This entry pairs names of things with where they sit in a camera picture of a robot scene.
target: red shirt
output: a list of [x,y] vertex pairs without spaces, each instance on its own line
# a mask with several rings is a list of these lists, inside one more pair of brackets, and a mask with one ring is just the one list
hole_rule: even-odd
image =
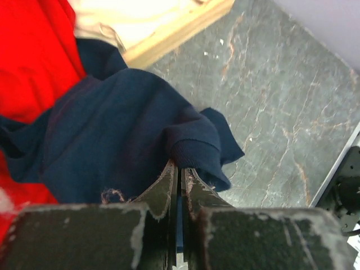
[[[1,0],[0,114],[31,123],[85,76],[66,0]],[[0,242],[29,204],[56,203],[42,184],[14,182],[0,151]]]

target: navy blue fabric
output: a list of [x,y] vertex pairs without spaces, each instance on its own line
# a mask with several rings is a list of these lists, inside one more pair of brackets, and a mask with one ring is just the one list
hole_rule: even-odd
[[31,125],[0,117],[14,180],[44,183],[60,203],[100,203],[111,188],[127,200],[173,159],[215,190],[230,188],[221,166],[244,153],[221,113],[199,113],[163,79],[128,69],[113,46],[78,40],[78,49],[91,75]]

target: white wall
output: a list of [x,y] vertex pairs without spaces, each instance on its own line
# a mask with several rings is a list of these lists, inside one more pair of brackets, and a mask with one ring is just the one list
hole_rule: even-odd
[[360,0],[274,0],[360,73]]

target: marble floor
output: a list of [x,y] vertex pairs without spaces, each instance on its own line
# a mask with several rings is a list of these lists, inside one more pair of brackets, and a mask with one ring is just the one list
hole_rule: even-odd
[[357,74],[268,0],[236,0],[149,71],[226,116],[245,151],[224,167],[236,207],[308,206],[360,121]]

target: cream fabric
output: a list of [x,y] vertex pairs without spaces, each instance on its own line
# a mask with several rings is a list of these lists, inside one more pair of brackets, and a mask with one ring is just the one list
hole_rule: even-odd
[[193,0],[69,0],[75,36],[97,38],[128,50],[198,4]]

